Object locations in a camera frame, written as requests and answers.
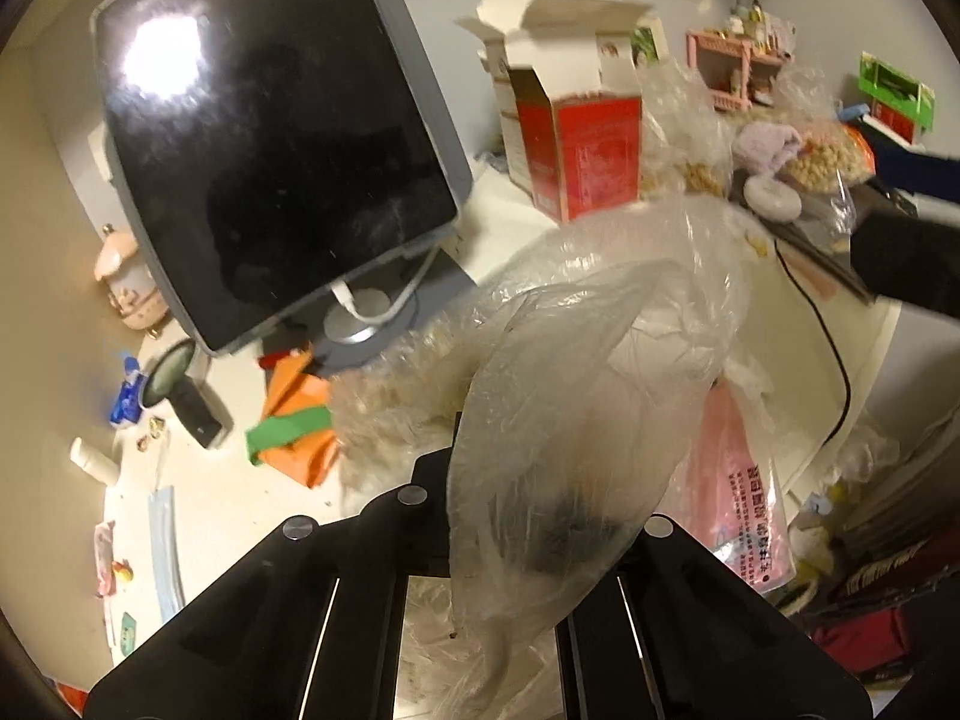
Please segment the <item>white cable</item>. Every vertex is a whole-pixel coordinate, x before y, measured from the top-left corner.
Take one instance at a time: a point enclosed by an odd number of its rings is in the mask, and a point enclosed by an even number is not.
[[[350,288],[347,286],[347,282],[343,279],[335,281],[333,283],[332,291],[337,301],[347,309],[347,313],[350,314],[357,322],[363,322],[364,324],[373,324],[381,325],[386,324],[387,322],[392,322],[397,318],[403,307],[407,304],[407,301],[411,298],[411,295],[414,293],[416,288],[421,285],[421,282],[424,280],[427,271],[429,271],[430,266],[433,265],[433,261],[437,258],[437,252],[440,251],[440,247],[436,245],[430,250],[427,255],[424,257],[424,261],[421,262],[419,268],[416,269],[414,277],[410,279],[410,282],[406,287],[403,288],[402,292],[397,295],[397,299],[394,301],[394,304],[388,308],[383,314],[377,314],[375,317],[364,317],[363,314],[357,311],[356,304],[353,302],[353,293],[350,291]]]

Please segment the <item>green strip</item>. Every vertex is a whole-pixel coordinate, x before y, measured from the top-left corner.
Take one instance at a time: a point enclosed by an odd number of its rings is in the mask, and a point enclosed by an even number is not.
[[[331,427],[333,418],[326,406],[311,406],[288,415],[268,416],[247,431],[247,458],[254,466],[259,466],[257,455],[264,449],[289,446],[297,439]]]

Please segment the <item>white round object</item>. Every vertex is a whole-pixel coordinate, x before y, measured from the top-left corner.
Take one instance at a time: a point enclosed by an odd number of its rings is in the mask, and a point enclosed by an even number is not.
[[[73,440],[70,445],[70,460],[102,485],[113,487],[120,480],[117,464],[83,439]]]
[[[750,210],[760,218],[788,223],[800,216],[803,201],[794,189],[771,175],[755,175],[747,179],[743,196]]]

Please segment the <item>orange cloth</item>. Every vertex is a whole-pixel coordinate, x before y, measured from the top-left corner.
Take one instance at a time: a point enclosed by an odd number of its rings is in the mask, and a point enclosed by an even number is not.
[[[330,385],[327,381],[304,373],[313,362],[313,352],[306,350],[285,357],[274,368],[267,387],[261,419],[285,416],[313,406],[325,406]],[[326,478],[337,459],[339,443],[333,430],[318,430],[297,439],[291,445],[262,450],[258,457],[268,466],[285,473],[306,488],[315,488]]]

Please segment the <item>dark red fabric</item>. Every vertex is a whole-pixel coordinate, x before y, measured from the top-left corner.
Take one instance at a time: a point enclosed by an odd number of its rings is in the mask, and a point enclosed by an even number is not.
[[[813,640],[851,674],[862,674],[898,661],[910,652],[899,608],[885,608],[862,617],[818,628]]]

